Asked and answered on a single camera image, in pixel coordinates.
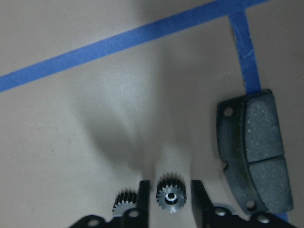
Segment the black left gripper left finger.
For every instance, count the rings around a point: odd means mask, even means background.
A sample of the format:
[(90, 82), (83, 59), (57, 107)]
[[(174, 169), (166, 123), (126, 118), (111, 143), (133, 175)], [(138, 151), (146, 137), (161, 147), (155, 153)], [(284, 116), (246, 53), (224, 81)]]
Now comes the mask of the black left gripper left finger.
[(149, 227), (150, 181), (140, 181), (136, 210), (139, 216), (135, 218), (136, 228)]

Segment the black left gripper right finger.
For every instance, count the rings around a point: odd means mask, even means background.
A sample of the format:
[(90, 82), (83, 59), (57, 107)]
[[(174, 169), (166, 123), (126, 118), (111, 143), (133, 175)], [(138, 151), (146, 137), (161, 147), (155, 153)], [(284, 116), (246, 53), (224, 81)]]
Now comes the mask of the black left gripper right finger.
[(209, 212), (213, 204), (200, 180), (191, 180), (191, 207), (198, 228), (210, 228)]

